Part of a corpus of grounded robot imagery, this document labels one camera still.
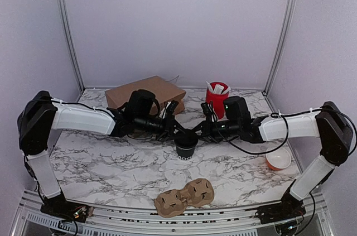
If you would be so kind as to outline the black plastic cup lid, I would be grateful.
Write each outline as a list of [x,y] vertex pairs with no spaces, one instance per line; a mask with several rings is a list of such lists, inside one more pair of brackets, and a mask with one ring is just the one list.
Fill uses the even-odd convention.
[[179,131],[174,135],[173,141],[177,147],[188,150],[196,147],[199,140],[194,133]]

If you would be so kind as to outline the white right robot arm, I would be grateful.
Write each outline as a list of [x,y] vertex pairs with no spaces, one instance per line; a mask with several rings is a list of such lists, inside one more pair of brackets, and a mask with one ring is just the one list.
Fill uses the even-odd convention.
[[256,118],[250,115],[243,97],[227,98],[223,105],[226,120],[218,121],[212,103],[201,104],[206,119],[185,132],[184,139],[189,146],[195,146],[200,139],[228,142],[230,137],[249,143],[277,139],[287,142],[289,138],[302,137],[316,137],[321,142],[319,155],[288,187],[280,202],[257,209],[256,216],[262,224],[305,214],[303,200],[356,150],[352,142],[356,139],[356,126],[333,102],[304,112],[271,113]]

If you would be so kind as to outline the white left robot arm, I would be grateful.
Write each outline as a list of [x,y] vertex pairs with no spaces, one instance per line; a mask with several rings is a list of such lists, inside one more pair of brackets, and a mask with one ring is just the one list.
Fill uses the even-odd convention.
[[90,207],[65,198],[55,176],[48,152],[50,133],[77,130],[111,137],[124,137],[135,131],[156,135],[158,141],[188,139],[191,132],[175,119],[178,102],[161,110],[156,96],[148,90],[134,91],[119,108],[95,109],[83,103],[63,102],[40,91],[30,100],[17,120],[19,146],[25,167],[40,189],[41,211],[66,221],[85,222]]

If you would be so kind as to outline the black paper coffee cup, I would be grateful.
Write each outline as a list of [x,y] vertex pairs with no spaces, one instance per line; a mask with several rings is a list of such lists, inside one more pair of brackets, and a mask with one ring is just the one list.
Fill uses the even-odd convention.
[[176,145],[176,152],[178,158],[184,161],[190,160],[195,152],[195,148],[196,145],[189,145],[189,146]]

